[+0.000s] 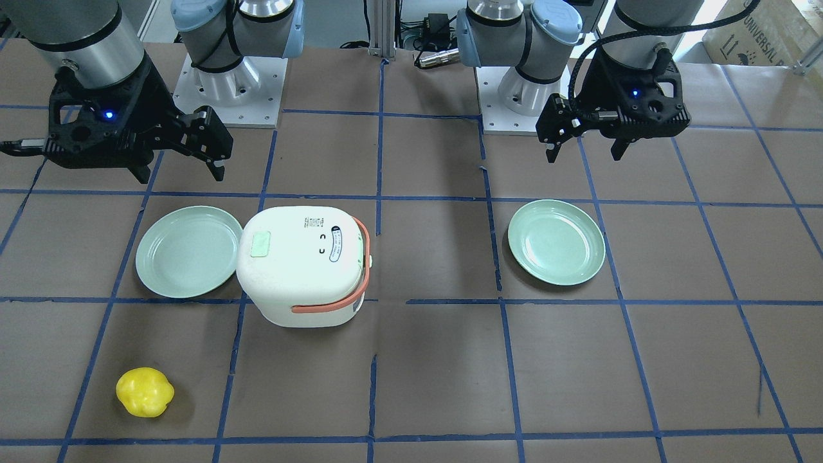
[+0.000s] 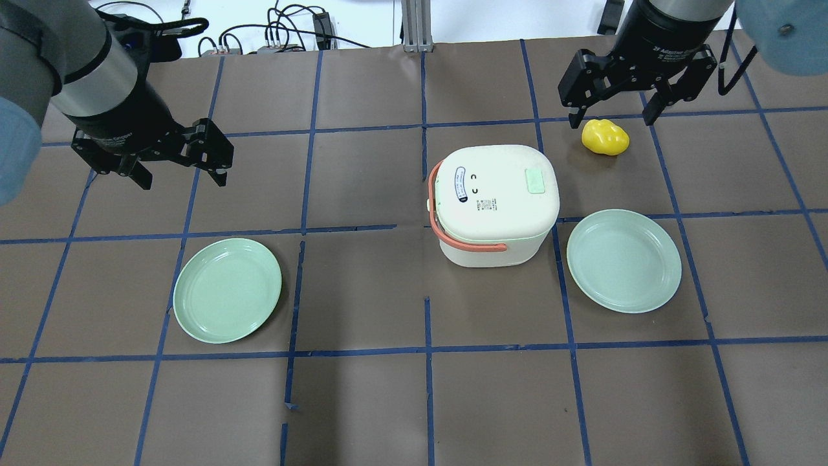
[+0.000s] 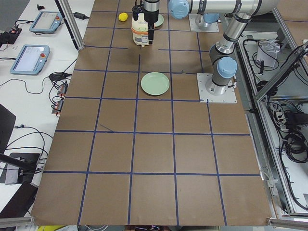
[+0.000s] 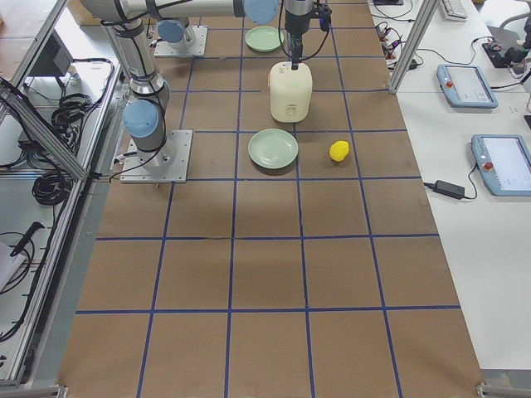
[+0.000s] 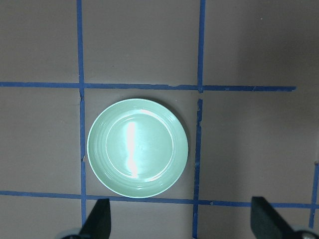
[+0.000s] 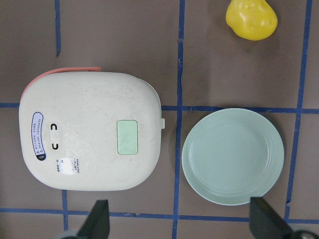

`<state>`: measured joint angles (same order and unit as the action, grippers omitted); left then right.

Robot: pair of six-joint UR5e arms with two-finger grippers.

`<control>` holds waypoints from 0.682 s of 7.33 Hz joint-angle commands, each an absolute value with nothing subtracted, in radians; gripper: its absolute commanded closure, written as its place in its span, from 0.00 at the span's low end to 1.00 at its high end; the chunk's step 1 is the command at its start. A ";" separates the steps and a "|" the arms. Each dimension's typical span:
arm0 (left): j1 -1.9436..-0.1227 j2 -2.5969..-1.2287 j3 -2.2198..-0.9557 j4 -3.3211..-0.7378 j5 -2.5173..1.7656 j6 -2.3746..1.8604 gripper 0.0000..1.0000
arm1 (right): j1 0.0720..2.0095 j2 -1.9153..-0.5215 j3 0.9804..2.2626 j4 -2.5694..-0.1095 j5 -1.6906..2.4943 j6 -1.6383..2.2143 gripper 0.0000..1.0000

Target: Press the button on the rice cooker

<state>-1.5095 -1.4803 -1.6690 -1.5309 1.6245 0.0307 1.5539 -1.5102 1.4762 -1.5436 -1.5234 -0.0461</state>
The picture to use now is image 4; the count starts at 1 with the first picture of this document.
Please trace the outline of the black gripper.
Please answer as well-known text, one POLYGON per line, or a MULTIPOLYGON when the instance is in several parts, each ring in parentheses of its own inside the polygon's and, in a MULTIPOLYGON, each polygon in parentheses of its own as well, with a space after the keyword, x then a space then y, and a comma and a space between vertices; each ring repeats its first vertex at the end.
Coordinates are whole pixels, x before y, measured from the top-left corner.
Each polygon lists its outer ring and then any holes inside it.
POLYGON ((285 30, 288 33, 291 52, 291 70, 298 70, 303 50, 303 35, 309 30, 313 19, 328 35, 331 26, 331 8, 321 1, 287 0, 285 6, 285 30))

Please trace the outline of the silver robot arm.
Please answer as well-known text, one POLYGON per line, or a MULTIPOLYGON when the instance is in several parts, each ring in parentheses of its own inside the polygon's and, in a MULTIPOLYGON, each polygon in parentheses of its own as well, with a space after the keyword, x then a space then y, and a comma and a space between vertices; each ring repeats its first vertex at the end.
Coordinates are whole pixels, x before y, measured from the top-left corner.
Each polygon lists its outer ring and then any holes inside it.
POLYGON ((165 126, 168 84, 158 73, 153 53, 144 40, 143 20, 154 18, 158 35, 173 46, 186 46, 195 36, 191 17, 246 17, 256 24, 274 18, 284 23, 288 59, 274 65, 268 76, 270 112, 283 123, 297 123, 309 111, 313 79, 303 55, 303 35, 311 20, 329 32, 332 11, 320 1, 84 1, 83 6, 114 35, 113 48, 122 55, 131 74, 134 101, 123 113, 123 123, 137 147, 140 164, 166 167, 176 157, 165 126))
POLYGON ((196 40, 196 35, 191 28, 187 17, 177 19, 163 19, 157 23, 157 32, 163 41, 169 43, 192 43, 196 40))

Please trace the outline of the green plate near arm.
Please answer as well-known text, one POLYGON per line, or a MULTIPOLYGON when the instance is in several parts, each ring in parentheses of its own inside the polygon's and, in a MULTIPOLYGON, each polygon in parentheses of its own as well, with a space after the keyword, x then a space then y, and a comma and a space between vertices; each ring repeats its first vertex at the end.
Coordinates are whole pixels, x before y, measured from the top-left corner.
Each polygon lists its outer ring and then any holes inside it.
POLYGON ((282 129, 263 129, 255 133, 248 143, 251 160, 267 169, 289 166, 298 152, 299 145, 294 136, 282 129))
POLYGON ((252 50, 259 52, 275 51, 283 41, 283 33, 271 26, 254 27, 245 34, 245 43, 252 50))

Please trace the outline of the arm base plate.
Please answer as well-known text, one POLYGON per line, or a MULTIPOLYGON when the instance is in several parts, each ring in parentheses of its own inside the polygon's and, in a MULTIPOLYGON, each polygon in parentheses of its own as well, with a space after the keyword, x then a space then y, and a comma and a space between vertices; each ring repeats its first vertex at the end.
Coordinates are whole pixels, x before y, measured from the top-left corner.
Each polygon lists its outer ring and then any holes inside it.
POLYGON ((196 40, 192 43, 169 43, 159 38, 154 50, 155 57, 177 57, 177 58, 192 58, 204 57, 207 43, 207 26, 193 26, 196 40))
POLYGON ((165 145, 150 161, 151 154, 138 152, 134 140, 130 139, 128 150, 136 154, 124 160, 125 172, 119 175, 119 180, 122 183, 185 183, 192 135, 192 130, 167 133, 165 145))

